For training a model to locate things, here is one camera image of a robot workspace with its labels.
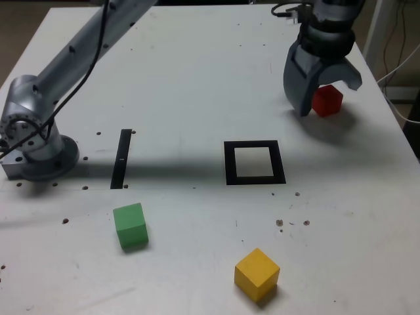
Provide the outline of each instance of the white table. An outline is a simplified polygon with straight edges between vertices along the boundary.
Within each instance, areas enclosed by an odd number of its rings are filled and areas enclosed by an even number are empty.
[[[282,76],[299,27],[270,8],[153,8],[57,117],[89,159],[45,184],[0,172],[2,315],[419,312],[418,162],[356,46],[364,83],[336,85],[341,113],[294,116]],[[52,9],[0,103],[95,10]],[[136,131],[129,188],[111,190],[121,129]],[[227,140],[277,140],[287,184],[227,186]],[[112,209],[137,202],[150,243],[126,254]],[[233,282],[256,247],[282,269],[264,307]]]

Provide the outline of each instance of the floor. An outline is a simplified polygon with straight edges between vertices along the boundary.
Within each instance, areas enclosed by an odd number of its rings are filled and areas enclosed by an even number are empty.
[[[51,7],[87,7],[94,6],[93,3],[89,2],[73,2],[73,1],[1,1],[0,0],[0,85],[6,80],[10,71],[20,58],[30,39],[36,32],[38,26],[44,19],[46,13]],[[368,26],[370,24],[373,10],[375,8],[374,0],[367,0],[363,11],[354,23],[354,31],[356,33],[356,42],[360,49],[363,49],[366,37],[368,35]],[[416,10],[420,6],[414,7],[415,9],[408,8],[408,12],[417,12]],[[415,17],[406,17],[409,21],[416,21]],[[415,38],[419,32],[415,30],[408,32],[409,38]],[[413,40],[409,42],[408,46],[417,44]],[[398,45],[391,45],[388,53],[388,58],[396,60],[399,55]],[[384,74],[382,62],[378,63],[378,66],[373,69],[375,77],[381,77]],[[412,75],[405,75],[404,77],[412,78]],[[398,109],[402,114],[407,115],[410,112],[410,105],[398,105]],[[397,118],[401,125],[404,124],[403,119]]]

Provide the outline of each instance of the black tape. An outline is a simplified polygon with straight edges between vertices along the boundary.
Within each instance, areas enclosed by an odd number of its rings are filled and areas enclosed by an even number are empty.
[[[118,151],[111,178],[111,189],[122,189],[129,157],[131,129],[122,129],[119,136]]]

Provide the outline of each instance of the black strip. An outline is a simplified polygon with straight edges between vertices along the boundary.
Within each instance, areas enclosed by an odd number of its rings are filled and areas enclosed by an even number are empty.
[[[131,129],[122,129],[119,136],[117,157],[111,178],[111,189],[123,189],[125,168],[129,157]]]
[[[236,173],[235,148],[268,148],[273,176],[238,177]],[[224,165],[226,185],[285,184],[282,158],[277,140],[268,141],[225,141]]]

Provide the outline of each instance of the black square outline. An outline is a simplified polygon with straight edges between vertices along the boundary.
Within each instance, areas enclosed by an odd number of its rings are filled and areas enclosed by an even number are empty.
[[[236,174],[235,148],[268,148],[273,176],[239,177]],[[285,184],[284,170],[277,140],[224,141],[226,185]]]

